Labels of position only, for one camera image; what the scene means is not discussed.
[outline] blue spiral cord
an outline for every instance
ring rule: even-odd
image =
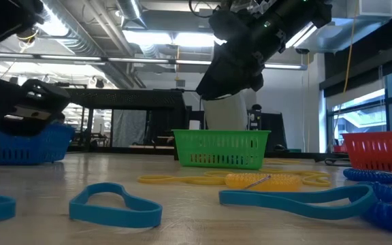
[[[376,170],[345,169],[343,174],[353,181],[370,181],[382,184],[392,184],[392,173]]]
[[[378,202],[362,215],[366,221],[383,229],[392,231],[392,186],[377,182],[360,182],[372,186]]]

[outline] red basket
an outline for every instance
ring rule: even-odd
[[[355,169],[392,172],[392,132],[343,134]]]

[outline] green plastic basket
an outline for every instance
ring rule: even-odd
[[[182,166],[260,169],[270,131],[174,130]]]

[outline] blue basket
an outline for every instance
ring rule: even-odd
[[[0,132],[0,165],[34,165],[65,158],[74,129],[48,125],[39,135],[20,137]]]

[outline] wooden table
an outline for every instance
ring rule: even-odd
[[[352,184],[339,167],[310,163],[270,167],[327,171],[333,186]],[[221,206],[218,191],[225,187],[136,181],[143,174],[200,176],[207,170],[180,167],[171,156],[95,153],[68,154],[63,163],[36,167],[0,167],[0,194],[17,199],[16,217],[0,222],[0,244],[392,244],[391,232],[360,218],[314,220],[280,210]],[[123,184],[130,194],[163,205],[161,226],[124,229],[69,220],[69,200],[86,185],[105,181]],[[123,206],[113,194],[96,195],[90,203]]]

